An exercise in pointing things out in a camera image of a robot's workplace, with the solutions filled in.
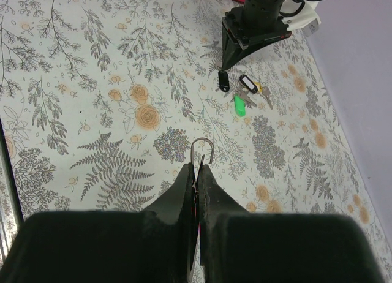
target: curved metal wire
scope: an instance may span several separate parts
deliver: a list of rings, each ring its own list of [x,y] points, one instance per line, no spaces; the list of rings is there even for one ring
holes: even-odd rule
[[[192,142],[192,145],[190,146],[190,162],[191,162],[191,164],[192,165],[194,164],[194,146],[195,146],[195,143],[198,141],[205,141],[210,145],[211,157],[209,158],[209,164],[211,165],[213,163],[213,159],[214,159],[214,143],[210,139],[204,138],[204,137],[197,138],[195,141]]]

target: metal hook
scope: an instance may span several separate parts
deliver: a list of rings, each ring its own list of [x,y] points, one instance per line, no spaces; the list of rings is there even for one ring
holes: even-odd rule
[[[214,157],[214,143],[207,138],[197,138],[195,141],[192,142],[192,145],[190,146],[190,163],[193,165],[194,164],[194,146],[195,143],[198,141],[205,141],[208,142],[208,144],[211,147],[211,157],[209,158],[209,164],[211,165],[213,163],[213,157]]]

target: green tag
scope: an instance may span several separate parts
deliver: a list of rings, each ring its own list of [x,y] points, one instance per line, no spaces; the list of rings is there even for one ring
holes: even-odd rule
[[[245,102],[238,95],[234,97],[234,104],[235,104],[235,112],[237,113],[237,115],[245,116],[246,115]]]

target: key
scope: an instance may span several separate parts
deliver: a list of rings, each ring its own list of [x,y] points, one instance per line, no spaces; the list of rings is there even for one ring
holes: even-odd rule
[[[255,103],[249,98],[249,96],[248,96],[247,94],[248,94],[248,92],[245,92],[245,91],[242,90],[242,89],[240,89],[239,92],[238,92],[239,98],[241,98],[241,99],[244,100],[244,101],[249,102],[251,105],[253,105],[254,107],[256,107],[257,104],[255,104]]]
[[[264,95],[265,99],[267,100],[269,108],[273,109],[274,107],[272,106],[272,102],[271,102],[271,99],[270,99],[271,91],[270,91],[270,89],[267,86],[263,86],[262,94]]]

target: gray wall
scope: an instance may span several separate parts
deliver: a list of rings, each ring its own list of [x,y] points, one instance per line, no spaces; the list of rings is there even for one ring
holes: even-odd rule
[[[392,245],[392,0],[327,0],[308,41]]]

